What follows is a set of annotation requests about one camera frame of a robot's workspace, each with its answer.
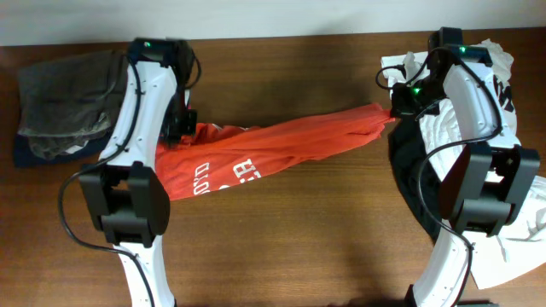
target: white garment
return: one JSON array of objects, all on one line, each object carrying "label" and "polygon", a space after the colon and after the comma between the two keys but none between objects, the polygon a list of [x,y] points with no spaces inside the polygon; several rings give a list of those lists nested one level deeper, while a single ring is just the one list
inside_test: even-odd
[{"label": "white garment", "polygon": [[[480,47],[486,47],[493,60],[493,72],[501,81],[499,86],[506,89],[509,86],[510,67],[514,58],[502,51],[499,44],[487,39]],[[417,67],[427,57],[427,52],[407,55],[395,55],[381,58],[381,66],[407,63],[414,56]],[[429,71],[423,70],[418,79],[428,76]],[[388,86],[397,82],[405,82],[403,74],[397,69],[383,72],[388,80]],[[449,99],[439,103],[440,115],[425,115],[419,124],[427,153],[438,146],[461,140],[461,132],[457,123],[455,111]],[[517,120],[515,110],[503,106],[503,114],[510,129],[516,132]],[[440,180],[444,180],[450,168],[455,163],[462,146],[447,148],[436,153],[430,163]],[[490,172],[488,181],[499,181],[500,177]],[[498,236],[485,237],[485,234],[467,232],[465,235],[475,243],[475,254],[472,265],[473,278],[479,289],[494,287],[517,276],[535,269],[546,262],[546,179],[535,177],[518,218],[510,226],[502,228]]]}]

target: red cloth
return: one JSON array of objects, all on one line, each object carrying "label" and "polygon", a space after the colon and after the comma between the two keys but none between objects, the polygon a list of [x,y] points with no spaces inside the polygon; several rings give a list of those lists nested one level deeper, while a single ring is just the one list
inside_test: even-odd
[{"label": "red cloth", "polygon": [[267,128],[198,124],[177,148],[158,146],[155,171],[171,200],[201,195],[365,145],[394,120],[389,113],[371,104]]}]

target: white wall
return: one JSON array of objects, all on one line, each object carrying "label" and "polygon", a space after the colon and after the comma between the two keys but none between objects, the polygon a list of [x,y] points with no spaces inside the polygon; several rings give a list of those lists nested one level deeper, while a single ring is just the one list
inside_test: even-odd
[{"label": "white wall", "polygon": [[0,45],[546,26],[545,0],[0,0]]}]

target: dark gray folded cloth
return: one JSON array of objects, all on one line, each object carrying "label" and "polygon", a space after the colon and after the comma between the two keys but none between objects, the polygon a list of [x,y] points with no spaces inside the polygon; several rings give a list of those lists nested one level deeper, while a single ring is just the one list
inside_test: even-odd
[{"label": "dark gray folded cloth", "polygon": [[20,69],[18,133],[43,159],[104,136],[118,118],[126,71],[124,57],[112,50]]}]

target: wooden tabletop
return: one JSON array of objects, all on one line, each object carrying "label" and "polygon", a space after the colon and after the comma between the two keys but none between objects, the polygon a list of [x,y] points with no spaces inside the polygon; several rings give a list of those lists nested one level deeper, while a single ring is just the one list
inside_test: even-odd
[{"label": "wooden tabletop", "polygon": [[[372,101],[389,108],[374,76],[383,55],[423,51],[429,32],[192,42],[203,66],[193,92],[200,121],[268,126]],[[546,158],[546,29],[465,31],[515,58],[521,142]],[[15,169],[19,116],[15,71],[39,61],[126,43],[0,48],[0,305],[129,306],[119,258],[72,243],[59,224],[61,181],[84,162]],[[167,278],[179,305],[325,306],[352,298],[401,299],[423,272],[432,242],[413,218],[380,140],[241,186],[171,204]],[[539,175],[546,175],[544,163]],[[67,190],[77,235],[102,244],[78,185]],[[464,299],[540,306],[546,266]]]}]

